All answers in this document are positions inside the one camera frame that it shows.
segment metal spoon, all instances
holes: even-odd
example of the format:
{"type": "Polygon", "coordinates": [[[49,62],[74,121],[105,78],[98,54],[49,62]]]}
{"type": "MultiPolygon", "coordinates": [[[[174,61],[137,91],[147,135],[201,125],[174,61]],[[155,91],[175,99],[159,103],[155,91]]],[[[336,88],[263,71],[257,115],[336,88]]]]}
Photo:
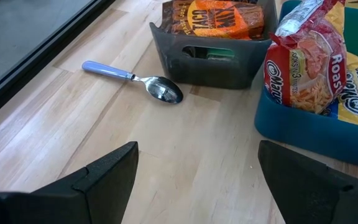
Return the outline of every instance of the metal spoon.
{"type": "Polygon", "coordinates": [[[139,78],[131,72],[113,68],[98,62],[87,61],[82,64],[82,69],[114,78],[121,78],[130,81],[143,82],[146,90],[155,98],[167,103],[180,103],[183,93],[179,87],[165,77],[139,78]]]}

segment wood grain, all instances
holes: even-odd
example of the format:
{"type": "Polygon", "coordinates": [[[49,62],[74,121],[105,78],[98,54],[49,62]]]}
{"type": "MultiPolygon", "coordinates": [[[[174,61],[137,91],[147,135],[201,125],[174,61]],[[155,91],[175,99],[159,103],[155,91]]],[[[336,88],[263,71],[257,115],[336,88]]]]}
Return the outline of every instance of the wood grain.
{"type": "MultiPolygon", "coordinates": [[[[138,83],[81,70],[97,60],[163,75],[149,29],[161,3],[117,0],[0,110],[0,190],[33,191],[138,141],[123,223],[284,223],[257,160],[261,72],[248,90],[180,84],[184,101],[166,105],[138,83]]],[[[356,166],[286,147],[358,177],[356,166]]]]}

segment dark floor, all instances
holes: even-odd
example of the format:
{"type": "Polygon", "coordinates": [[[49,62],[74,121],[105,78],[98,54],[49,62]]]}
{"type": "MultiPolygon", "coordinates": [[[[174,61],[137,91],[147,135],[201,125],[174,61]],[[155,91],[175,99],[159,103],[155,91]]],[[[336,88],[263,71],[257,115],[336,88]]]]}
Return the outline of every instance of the dark floor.
{"type": "Polygon", "coordinates": [[[0,78],[92,0],[0,0],[0,78]]]}

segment blue spoon handle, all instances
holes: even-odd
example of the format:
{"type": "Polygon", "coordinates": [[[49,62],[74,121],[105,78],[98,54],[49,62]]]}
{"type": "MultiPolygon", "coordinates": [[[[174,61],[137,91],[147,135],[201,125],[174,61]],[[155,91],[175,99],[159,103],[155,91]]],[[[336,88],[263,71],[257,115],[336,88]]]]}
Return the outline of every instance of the blue spoon handle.
{"type": "Polygon", "coordinates": [[[131,72],[123,71],[118,68],[113,68],[107,65],[103,65],[98,62],[86,61],[82,64],[82,69],[87,72],[94,72],[101,75],[106,75],[113,78],[121,78],[126,80],[132,80],[134,74],[131,72]]]}

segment blue bin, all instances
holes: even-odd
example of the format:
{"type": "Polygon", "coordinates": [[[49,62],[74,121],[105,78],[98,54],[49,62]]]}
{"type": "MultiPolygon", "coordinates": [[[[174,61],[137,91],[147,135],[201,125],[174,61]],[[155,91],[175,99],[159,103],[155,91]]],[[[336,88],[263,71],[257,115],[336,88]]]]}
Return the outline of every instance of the blue bin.
{"type": "MultiPolygon", "coordinates": [[[[299,1],[287,1],[282,6],[281,19],[299,1]]],[[[345,40],[347,50],[358,55],[358,9],[345,10],[345,40]]],[[[255,127],[266,138],[284,142],[344,162],[358,165],[358,125],[302,110],[282,106],[274,102],[264,89],[257,113],[255,127]]]]}

